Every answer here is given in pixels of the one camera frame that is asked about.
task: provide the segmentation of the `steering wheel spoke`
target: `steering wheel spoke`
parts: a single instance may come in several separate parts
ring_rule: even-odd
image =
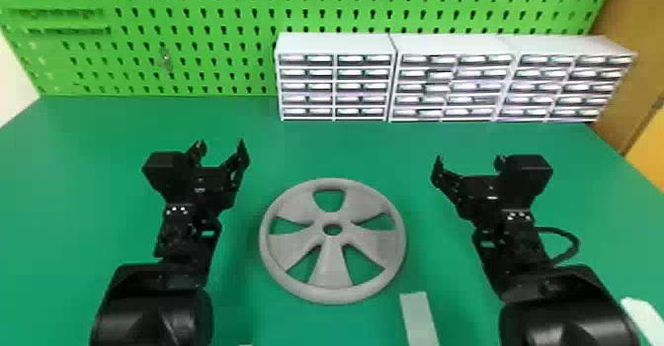
[[[326,239],[323,243],[309,284],[330,289],[353,286],[341,244],[337,239]]]

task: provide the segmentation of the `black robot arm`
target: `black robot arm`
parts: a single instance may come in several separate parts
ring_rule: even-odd
[[[560,267],[579,239],[538,227],[531,205],[553,174],[539,155],[496,157],[497,175],[459,176],[436,159],[431,181],[475,226],[472,241],[501,311],[503,346],[636,346],[628,317],[592,269]],[[549,257],[540,239],[555,233],[570,247]]]
[[[240,140],[215,167],[201,165],[208,149],[153,152],[143,174],[166,202],[156,263],[121,265],[95,318],[91,346],[203,346],[212,335],[212,308],[203,290],[221,232],[218,216],[233,206],[249,155]]]

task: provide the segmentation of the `green table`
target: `green table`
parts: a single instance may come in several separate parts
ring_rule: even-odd
[[[554,168],[539,225],[582,241],[616,298],[664,310],[664,196],[583,125],[282,123],[274,99],[47,98],[0,130],[0,345],[87,345],[115,268],[149,261],[164,206],[140,172],[153,150],[204,138],[206,164],[243,137],[252,164],[235,208],[221,215],[207,290],[214,345],[403,346],[400,293],[426,291],[442,345],[499,343],[501,303],[457,217],[429,174],[436,154],[459,173],[493,173],[496,154],[541,153]],[[407,258],[375,297],[323,306],[279,287],[257,233],[285,189],[344,177],[386,195],[408,233]],[[552,252],[566,242],[546,241]]]

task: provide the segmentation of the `small drawer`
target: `small drawer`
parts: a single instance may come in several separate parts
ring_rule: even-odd
[[[417,116],[423,119],[442,118],[443,110],[418,110]]]
[[[418,96],[396,96],[394,98],[394,104],[396,105],[418,105],[420,103],[420,97]]]
[[[434,66],[452,66],[457,63],[457,57],[453,54],[432,55],[429,62]]]

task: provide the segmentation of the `white wall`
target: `white wall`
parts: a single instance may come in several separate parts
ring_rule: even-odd
[[[39,96],[16,55],[0,34],[0,128]]]

